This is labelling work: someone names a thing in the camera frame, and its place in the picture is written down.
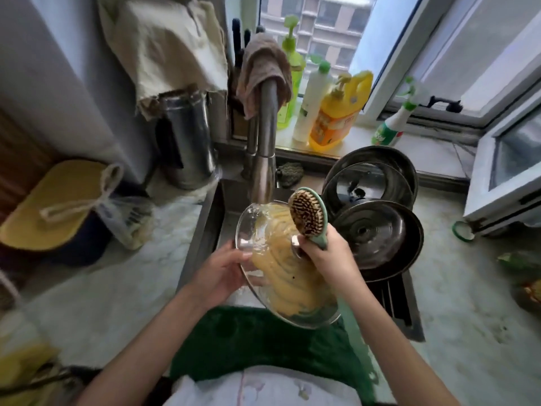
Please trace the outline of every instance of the dish brush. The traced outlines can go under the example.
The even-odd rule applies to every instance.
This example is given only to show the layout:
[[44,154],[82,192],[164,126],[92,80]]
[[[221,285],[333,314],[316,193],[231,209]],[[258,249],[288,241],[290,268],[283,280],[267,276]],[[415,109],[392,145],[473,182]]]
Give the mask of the dish brush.
[[302,187],[289,197],[291,218],[302,235],[327,249],[327,209],[316,191]]

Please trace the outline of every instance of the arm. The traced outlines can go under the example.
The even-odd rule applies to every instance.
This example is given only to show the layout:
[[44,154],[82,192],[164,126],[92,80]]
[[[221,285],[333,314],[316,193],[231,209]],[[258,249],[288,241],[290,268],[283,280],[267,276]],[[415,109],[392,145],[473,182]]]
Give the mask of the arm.
[[329,225],[328,248],[300,239],[325,280],[348,303],[362,337],[377,359],[401,406],[458,406],[434,371],[411,346],[362,279],[347,242]]
[[243,284],[238,263],[250,254],[228,242],[91,382],[77,406],[142,404],[201,317]]

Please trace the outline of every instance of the brush bristles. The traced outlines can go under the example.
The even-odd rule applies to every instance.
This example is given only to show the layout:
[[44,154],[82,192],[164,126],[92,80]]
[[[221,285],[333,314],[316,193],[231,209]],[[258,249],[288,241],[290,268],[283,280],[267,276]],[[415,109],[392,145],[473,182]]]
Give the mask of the brush bristles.
[[323,232],[323,210],[319,201],[309,191],[300,189],[289,198],[289,212],[297,230],[306,237],[316,237]]

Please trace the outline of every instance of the hand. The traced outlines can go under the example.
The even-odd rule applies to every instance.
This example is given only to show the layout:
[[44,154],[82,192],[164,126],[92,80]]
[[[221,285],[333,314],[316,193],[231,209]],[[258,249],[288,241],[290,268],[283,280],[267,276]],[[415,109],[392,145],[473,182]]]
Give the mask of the hand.
[[248,261],[251,253],[242,252],[228,241],[203,262],[188,284],[205,311],[224,303],[238,288],[245,285],[239,263]]
[[347,241],[331,224],[327,225],[327,242],[327,250],[322,251],[315,243],[299,237],[302,250],[337,293],[346,297],[358,292],[359,287],[366,287]]

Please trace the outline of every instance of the building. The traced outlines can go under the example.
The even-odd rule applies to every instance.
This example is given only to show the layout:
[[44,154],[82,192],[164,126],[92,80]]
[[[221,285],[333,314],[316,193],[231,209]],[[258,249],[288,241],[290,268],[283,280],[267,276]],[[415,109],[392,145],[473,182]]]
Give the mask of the building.
[[[331,63],[332,74],[348,71],[375,0],[261,0],[261,25],[281,44],[287,15],[299,17],[297,51]],[[316,66],[308,61],[305,79]]]

